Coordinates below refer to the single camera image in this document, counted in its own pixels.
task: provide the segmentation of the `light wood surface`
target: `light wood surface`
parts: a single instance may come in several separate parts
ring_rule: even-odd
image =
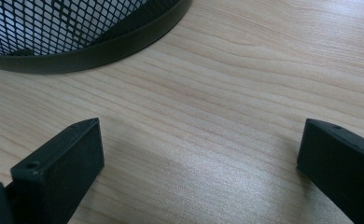
[[[307,118],[364,137],[364,1],[194,0],[120,62],[0,70],[0,181],[96,117],[105,168],[70,223],[350,223],[295,167]]]

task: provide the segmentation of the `wooden desk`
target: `wooden desk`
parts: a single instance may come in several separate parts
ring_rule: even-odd
[[[307,118],[364,136],[364,1],[194,0],[120,62],[0,71],[0,180],[94,117],[105,168],[70,223],[349,223],[295,167]]]

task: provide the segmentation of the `black mesh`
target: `black mesh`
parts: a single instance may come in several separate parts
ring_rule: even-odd
[[[178,0],[0,0],[0,55],[48,55],[127,34]]]

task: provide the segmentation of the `screw hole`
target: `screw hole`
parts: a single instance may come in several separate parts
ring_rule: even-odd
[[[33,168],[36,168],[37,165],[39,165],[39,162],[34,161],[31,163],[28,163],[26,167],[27,167],[27,169],[33,169]]]

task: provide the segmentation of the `black plastic rim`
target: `black plastic rim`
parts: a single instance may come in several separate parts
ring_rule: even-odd
[[[168,12],[147,25],[83,49],[42,56],[0,55],[0,69],[30,74],[60,74],[115,62],[168,33],[188,11],[191,2],[192,0],[180,0]]]

